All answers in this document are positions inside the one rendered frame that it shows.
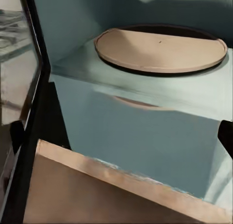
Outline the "microwave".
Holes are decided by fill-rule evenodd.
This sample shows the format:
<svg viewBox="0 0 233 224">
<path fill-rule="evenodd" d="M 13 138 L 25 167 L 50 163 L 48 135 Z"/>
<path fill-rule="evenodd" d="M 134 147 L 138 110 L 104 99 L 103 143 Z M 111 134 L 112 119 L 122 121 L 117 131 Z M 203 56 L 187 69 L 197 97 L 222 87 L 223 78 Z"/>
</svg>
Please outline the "microwave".
<svg viewBox="0 0 233 224">
<path fill-rule="evenodd" d="M 0 0 L 0 126 L 25 130 L 0 224 L 23 224 L 50 74 L 233 115 L 233 0 Z"/>
</svg>

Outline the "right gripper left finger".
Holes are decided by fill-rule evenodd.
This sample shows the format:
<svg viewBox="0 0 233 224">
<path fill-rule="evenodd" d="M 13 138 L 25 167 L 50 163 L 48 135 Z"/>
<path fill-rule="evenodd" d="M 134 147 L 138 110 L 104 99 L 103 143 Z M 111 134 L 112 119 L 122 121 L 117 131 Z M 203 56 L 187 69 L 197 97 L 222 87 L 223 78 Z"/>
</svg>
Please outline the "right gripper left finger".
<svg viewBox="0 0 233 224">
<path fill-rule="evenodd" d="M 0 126 L 0 178 L 25 139 L 22 121 Z"/>
</svg>

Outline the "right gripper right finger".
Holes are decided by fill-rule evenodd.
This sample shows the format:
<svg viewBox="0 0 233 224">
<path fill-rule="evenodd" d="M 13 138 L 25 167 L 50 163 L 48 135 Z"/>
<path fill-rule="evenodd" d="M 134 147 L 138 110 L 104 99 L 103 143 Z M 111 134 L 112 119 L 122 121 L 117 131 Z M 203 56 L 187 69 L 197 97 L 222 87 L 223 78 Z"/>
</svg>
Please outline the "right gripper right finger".
<svg viewBox="0 0 233 224">
<path fill-rule="evenodd" d="M 233 159 L 233 122 L 222 120 L 217 136 Z"/>
</svg>

